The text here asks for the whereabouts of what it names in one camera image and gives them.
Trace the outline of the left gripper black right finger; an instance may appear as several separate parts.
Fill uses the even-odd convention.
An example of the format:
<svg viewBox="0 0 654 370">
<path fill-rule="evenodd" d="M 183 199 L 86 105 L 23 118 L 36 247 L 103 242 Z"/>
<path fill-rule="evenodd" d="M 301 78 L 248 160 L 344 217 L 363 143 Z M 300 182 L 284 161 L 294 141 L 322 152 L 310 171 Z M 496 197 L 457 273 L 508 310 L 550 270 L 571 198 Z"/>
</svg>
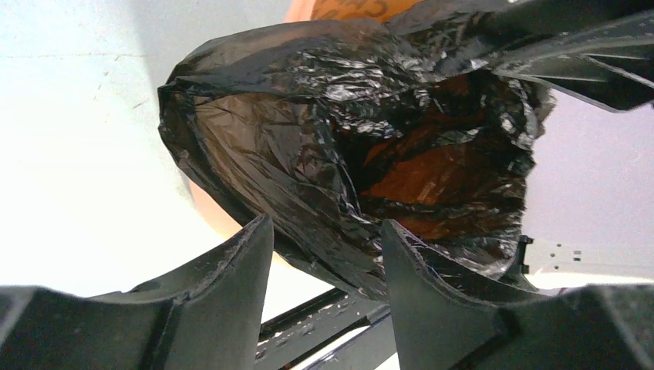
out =
<svg viewBox="0 0 654 370">
<path fill-rule="evenodd" d="M 429 249 L 393 220 L 382 246 L 403 369 L 653 367 L 650 285 L 531 293 Z"/>
</svg>

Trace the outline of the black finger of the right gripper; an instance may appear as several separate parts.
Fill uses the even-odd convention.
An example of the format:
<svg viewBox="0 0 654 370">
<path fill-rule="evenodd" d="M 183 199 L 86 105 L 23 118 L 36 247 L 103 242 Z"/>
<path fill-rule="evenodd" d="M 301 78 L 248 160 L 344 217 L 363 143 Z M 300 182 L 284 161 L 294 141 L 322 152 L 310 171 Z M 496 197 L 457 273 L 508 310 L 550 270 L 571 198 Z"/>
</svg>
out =
<svg viewBox="0 0 654 370">
<path fill-rule="evenodd" d="M 653 102 L 651 1 L 509 1 L 481 26 L 498 76 L 614 113 Z"/>
</svg>

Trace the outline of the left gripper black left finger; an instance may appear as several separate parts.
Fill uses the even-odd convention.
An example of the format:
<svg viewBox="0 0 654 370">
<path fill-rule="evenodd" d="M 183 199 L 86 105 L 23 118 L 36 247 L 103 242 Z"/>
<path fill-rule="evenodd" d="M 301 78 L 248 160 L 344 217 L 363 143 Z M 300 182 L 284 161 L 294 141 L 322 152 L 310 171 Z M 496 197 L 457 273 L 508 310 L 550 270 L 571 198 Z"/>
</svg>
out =
<svg viewBox="0 0 654 370">
<path fill-rule="evenodd" d="M 3 369 L 251 369 L 271 264 L 271 220 L 128 292 L 1 289 Z"/>
</svg>

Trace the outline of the black trash bag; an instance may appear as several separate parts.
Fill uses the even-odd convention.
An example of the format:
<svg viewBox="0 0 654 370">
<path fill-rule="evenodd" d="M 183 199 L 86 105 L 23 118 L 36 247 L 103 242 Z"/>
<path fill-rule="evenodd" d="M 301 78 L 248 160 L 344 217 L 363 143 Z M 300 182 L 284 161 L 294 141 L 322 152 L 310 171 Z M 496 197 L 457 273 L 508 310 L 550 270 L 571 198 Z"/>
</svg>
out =
<svg viewBox="0 0 654 370">
<path fill-rule="evenodd" d="M 212 39 L 158 89 L 177 166 L 291 266 L 387 296 L 382 224 L 497 280 L 517 250 L 554 101 L 486 68 L 488 12 L 285 23 Z"/>
</svg>

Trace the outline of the orange plastic trash bin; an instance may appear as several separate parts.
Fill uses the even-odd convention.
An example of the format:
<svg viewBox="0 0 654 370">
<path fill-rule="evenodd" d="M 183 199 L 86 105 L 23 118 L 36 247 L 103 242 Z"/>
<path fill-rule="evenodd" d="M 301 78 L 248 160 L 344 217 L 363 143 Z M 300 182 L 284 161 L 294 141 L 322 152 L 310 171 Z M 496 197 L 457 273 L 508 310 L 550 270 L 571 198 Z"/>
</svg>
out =
<svg viewBox="0 0 654 370">
<path fill-rule="evenodd" d="M 337 1 L 293 1 L 285 15 L 285 23 L 304 22 L 315 19 L 353 19 L 371 18 L 384 22 L 401 12 L 405 12 L 416 4 L 415 1 L 383 1 L 388 9 L 383 11 L 372 1 L 364 1 L 363 5 L 350 5 L 348 2 L 339 4 Z M 216 202 L 194 182 L 190 183 L 190 191 L 196 208 L 205 221 L 220 235 L 226 236 L 236 231 L 236 217 L 227 212 L 227 202 Z M 280 227 L 282 235 L 290 237 L 297 246 L 306 246 L 318 254 L 324 261 L 327 257 L 343 261 L 361 262 L 365 266 L 374 264 L 379 251 L 361 251 L 342 242 L 337 233 L 322 222 L 314 213 L 315 208 L 293 207 L 282 213 L 280 210 L 266 209 L 275 225 Z"/>
</svg>

